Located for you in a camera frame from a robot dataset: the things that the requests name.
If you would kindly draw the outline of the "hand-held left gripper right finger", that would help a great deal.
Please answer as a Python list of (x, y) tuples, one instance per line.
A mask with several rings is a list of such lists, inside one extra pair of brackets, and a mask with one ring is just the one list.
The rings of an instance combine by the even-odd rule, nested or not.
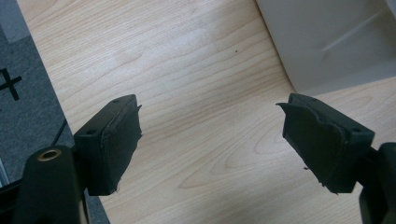
[(352, 192), (375, 133), (310, 96), (292, 93), (279, 106), (286, 115), (282, 136), (318, 182), (332, 193)]

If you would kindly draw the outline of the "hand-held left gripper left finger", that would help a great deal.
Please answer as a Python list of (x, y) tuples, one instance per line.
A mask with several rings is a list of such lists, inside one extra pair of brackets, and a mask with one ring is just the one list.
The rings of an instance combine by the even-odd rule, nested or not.
[(134, 94), (110, 101), (75, 134), (77, 154), (89, 170), (91, 196), (107, 196), (118, 188), (142, 136)]

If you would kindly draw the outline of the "white plastic box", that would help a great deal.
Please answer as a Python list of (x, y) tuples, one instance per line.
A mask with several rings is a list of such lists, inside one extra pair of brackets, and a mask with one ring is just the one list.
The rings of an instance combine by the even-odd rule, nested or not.
[(256, 0), (293, 88), (396, 77), (396, 0)]

